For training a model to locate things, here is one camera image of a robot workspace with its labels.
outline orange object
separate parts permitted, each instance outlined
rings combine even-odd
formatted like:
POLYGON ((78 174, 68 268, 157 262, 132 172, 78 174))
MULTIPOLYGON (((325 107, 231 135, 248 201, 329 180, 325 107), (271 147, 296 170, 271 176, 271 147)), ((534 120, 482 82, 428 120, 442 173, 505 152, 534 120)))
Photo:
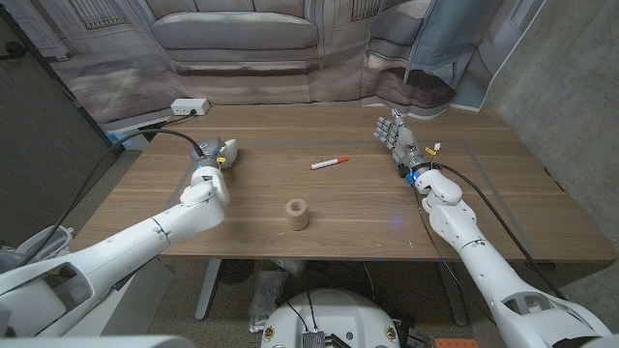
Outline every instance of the orange object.
POLYGON ((475 339, 436 338, 436 348, 480 348, 475 339))

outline robot finger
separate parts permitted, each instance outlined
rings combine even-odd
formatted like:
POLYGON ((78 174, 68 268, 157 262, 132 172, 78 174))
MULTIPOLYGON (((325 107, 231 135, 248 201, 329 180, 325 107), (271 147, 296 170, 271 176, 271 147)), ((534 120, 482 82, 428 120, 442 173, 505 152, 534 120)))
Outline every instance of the robot finger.
POLYGON ((379 118, 378 118, 378 124, 380 124, 380 125, 390 126, 392 123, 393 123, 393 122, 391 122, 391 121, 387 120, 387 119, 386 119, 386 118, 384 118, 384 117, 379 117, 379 118))
POLYGON ((376 137, 376 139, 383 142, 389 150, 393 150, 396 147, 392 137, 390 139, 390 136, 385 136, 385 134, 380 134, 378 132, 374 132, 374 136, 376 137))
POLYGON ((391 115, 394 117, 394 123, 396 124, 396 127, 404 124, 404 118, 394 108, 391 109, 391 115))
POLYGON ((396 138, 398 136, 398 132, 397 131, 391 130, 389 128, 376 127, 376 131, 379 134, 384 134, 385 136, 390 135, 392 138, 396 138))
POLYGON ((376 122, 376 126, 378 126, 379 128, 383 129, 383 130, 394 130, 394 131, 398 131, 398 126, 394 125, 391 122, 376 122))

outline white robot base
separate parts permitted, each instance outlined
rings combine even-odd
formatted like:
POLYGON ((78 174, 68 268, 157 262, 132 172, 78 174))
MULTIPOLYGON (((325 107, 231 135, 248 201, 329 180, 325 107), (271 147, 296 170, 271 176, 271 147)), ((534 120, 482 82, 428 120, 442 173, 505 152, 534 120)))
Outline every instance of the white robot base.
POLYGON ((346 290, 317 289, 300 294, 289 303, 281 305, 269 317, 262 333, 262 348, 324 347, 329 341, 336 347, 399 347, 398 334, 389 315, 361 295, 346 290))

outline concrete wall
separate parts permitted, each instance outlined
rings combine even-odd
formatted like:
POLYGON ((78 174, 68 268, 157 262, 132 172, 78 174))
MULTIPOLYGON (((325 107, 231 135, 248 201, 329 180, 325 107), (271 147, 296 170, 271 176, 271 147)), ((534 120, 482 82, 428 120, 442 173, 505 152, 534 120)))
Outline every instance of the concrete wall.
MULTIPOLYGON (((619 250, 617 14, 616 0, 547 0, 485 106, 501 114, 619 250)), ((619 331, 619 263, 563 289, 619 331)))

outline wire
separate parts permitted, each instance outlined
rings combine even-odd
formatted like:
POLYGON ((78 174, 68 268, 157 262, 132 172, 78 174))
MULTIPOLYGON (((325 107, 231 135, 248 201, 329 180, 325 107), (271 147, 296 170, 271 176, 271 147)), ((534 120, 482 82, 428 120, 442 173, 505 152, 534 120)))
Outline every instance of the wire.
POLYGON ((75 198, 71 202, 71 205, 69 205, 69 207, 58 218, 58 220, 53 225, 53 227, 51 228, 51 230, 49 231, 49 233, 47 234, 45 239, 43 239, 41 242, 39 242, 39 244, 36 246, 35 250, 30 252, 30 254, 28 254, 23 260, 21 260, 21 262, 19 262, 19 264, 17 264, 17 267, 21 267, 21 266, 27 265, 30 261, 32 261, 32 259, 39 252, 41 252, 41 250, 49 242, 49 240, 51 240, 51 237, 53 237, 54 233, 56 233, 56 230, 58 229, 58 227, 62 224, 62 222, 65 220, 65 218, 67 218, 67 216, 69 215, 71 210, 75 207, 75 205, 77 205, 77 202, 79 201, 81 193, 86 189, 86 187, 88 186, 88 182, 90 181, 90 178, 95 174, 95 172, 97 171, 97 168, 99 168, 101 163, 103 163, 103 161, 107 158, 107 155, 109 155, 112 151, 116 150, 116 148, 118 148, 122 143, 124 143, 125 141, 133 138, 134 136, 137 136, 137 135, 140 135, 140 134, 150 134, 150 133, 158 133, 158 132, 163 132, 163 133, 167 133, 167 134, 172 134, 172 135, 180 136, 180 137, 188 140, 192 144, 192 146, 195 149, 195 151, 197 152, 198 157, 199 158, 200 157, 204 157, 204 153, 202 152, 202 149, 200 149, 200 146, 195 141, 193 141, 193 139, 191 139, 190 137, 188 137, 188 136, 186 136, 186 135, 184 135, 184 134, 182 134, 182 133, 180 133, 178 131, 174 131, 174 130, 139 130, 139 131, 137 131, 137 132, 135 132, 135 133, 133 133, 131 135, 127 135, 124 138, 116 141, 109 148, 107 148, 107 151, 105 151, 105 153, 103 154, 101 159, 99 159, 99 162, 97 162, 95 167, 90 171, 90 174, 88 174, 88 176, 86 177, 86 179, 84 180, 82 185, 79 187, 79 190, 75 194, 75 198))
POLYGON ((308 265, 308 269, 311 270, 311 271, 316 271, 317 274, 320 275, 320 276, 326 276, 330 280, 336 281, 341 286, 343 286, 345 289, 351 290, 353 292, 360 292, 360 293, 364 293, 364 294, 369 294, 371 292, 372 298, 374 300, 376 299, 376 295, 377 294, 373 290, 373 284, 371 284, 371 278, 369 277, 369 274, 367 274, 367 273, 360 273, 354 267, 351 267, 351 266, 349 266, 349 265, 347 265, 347 264, 345 264, 345 263, 343 263, 341 261, 330 261, 329 263, 326 263, 325 261, 311 261, 309 263, 309 265, 308 265), (344 267, 344 268, 350 270, 354 274, 356 274, 359 277, 359 279, 362 279, 364 281, 364 283, 362 284, 363 290, 359 289, 359 286, 353 286, 352 284, 344 283, 343 281, 341 281, 341 280, 339 280, 339 279, 329 275, 327 270, 330 267, 332 267, 332 266, 341 266, 341 267, 344 267))
POLYGON ((180 119, 176 119, 176 120, 172 120, 172 121, 167 121, 163 124, 163 126, 173 126, 173 125, 177 125, 179 123, 181 123, 182 121, 185 121, 187 119, 189 119, 191 116, 195 115, 195 109, 192 109, 192 111, 190 111, 189 115, 183 116, 180 119))
POLYGON ((286 300, 286 303, 288 304, 288 306, 290 307, 290 309, 294 310, 295 313, 297 313, 297 315, 299 316, 299 318, 301 318, 301 321, 303 322, 303 325, 306 327, 306 333, 309 332, 310 330, 308 330, 308 324, 306 324, 306 321, 303 320, 303 317, 301 316, 301 314, 299 314, 299 312, 297 311, 297 309, 292 307, 292 304, 290 304, 290 302, 288 300, 286 300))
POLYGON ((368 279, 369 279, 369 286, 371 287, 371 296, 372 298, 375 297, 375 292, 374 292, 374 283, 371 281, 371 276, 369 276, 369 271, 368 271, 368 267, 366 266, 366 263, 364 262, 364 270, 366 270, 366 275, 368 275, 368 279))
POLYGON ((318 332, 318 326, 316 325, 316 318, 313 316, 313 305, 311 305, 310 291, 306 291, 306 294, 308 295, 309 309, 311 310, 311 320, 313 320, 313 328, 315 329, 316 332, 318 332))
POLYGON ((559 290, 559 288, 556 287, 556 285, 554 285, 548 278, 546 278, 546 276, 542 273, 542 270, 540 270, 540 267, 538 266, 538 263, 535 262, 535 260, 533 260, 533 257, 531 257, 531 254, 529 254, 529 252, 526 250, 526 248, 520 243, 520 241, 518 240, 518 238, 514 235, 514 232, 512 232, 512 229, 510 229, 510 227, 507 225, 507 223, 505 222, 505 220, 499 215, 499 213, 496 211, 496 209, 494 209, 494 206, 492 206, 492 203, 490 203, 490 201, 486 198, 486 196, 484 195, 484 193, 480 190, 480 188, 477 187, 477 185, 475 185, 472 181, 470 181, 467 177, 464 176, 464 174, 458 172, 457 170, 453 169, 452 167, 450 167, 449 165, 445 165, 445 164, 438 164, 436 163, 436 165, 439 168, 445 168, 449 171, 451 171, 452 173, 458 175, 460 177, 460 179, 464 180, 466 182, 466 184, 468 184, 471 188, 473 188, 479 195, 480 197, 482 197, 482 199, 484 200, 484 202, 486 202, 486 205, 490 208, 490 210, 492 211, 492 213, 494 214, 494 216, 496 217, 496 219, 499 220, 499 222, 501 223, 501 225, 503 226, 503 228, 505 229, 505 231, 507 232, 508 235, 510 235, 510 238, 512 238, 512 241, 514 241, 514 243, 516 244, 516 246, 518 247, 518 249, 520 249, 520 252, 522 252, 522 254, 524 255, 524 257, 526 257, 527 261, 531 264, 531 266, 533 267, 533 269, 535 270, 535 272, 537 272, 538 275, 540 275, 540 277, 542 278, 542 280, 546 283, 546 285, 548 285, 548 287, 552 290, 552 292, 554 292, 554 294, 561 300, 566 301, 565 296, 561 293, 561 291, 559 290))
POLYGON ((462 283, 460 283, 460 280, 457 278, 457 276, 454 273, 454 271, 452 270, 452 268, 449 267, 449 264, 447 263, 447 260, 445 260, 445 258, 443 257, 443 253, 438 248, 438 246, 434 242, 434 239, 432 238, 432 235, 429 233, 429 230, 427 229, 426 220, 424 219, 424 215, 422 214, 422 203, 419 200, 419 193, 417 193, 417 189, 416 188, 413 188, 413 190, 415 191, 415 198, 417 198, 417 211, 419 212, 419 218, 422 220, 422 224, 424 225, 424 228, 426 229, 427 236, 429 237, 429 240, 432 242, 432 245, 434 246, 434 249, 436 250, 436 253, 438 254, 438 257, 443 262, 445 267, 447 267, 447 270, 449 270, 449 273, 452 275, 452 277, 456 281, 457 286, 459 286, 460 289, 462 289, 462 292, 464 292, 464 294, 471 301, 471 303, 473 303, 473 305, 475 305, 475 307, 477 309, 479 309, 484 314, 484 316, 487 318, 487 320, 489 320, 492 324, 494 324, 496 326, 496 322, 492 319, 492 317, 489 314, 486 313, 486 311, 484 310, 482 305, 480 303, 478 303, 475 299, 473 299, 473 297, 468 293, 468 291, 466 291, 466 289, 464 288, 464 285, 462 285, 462 283))

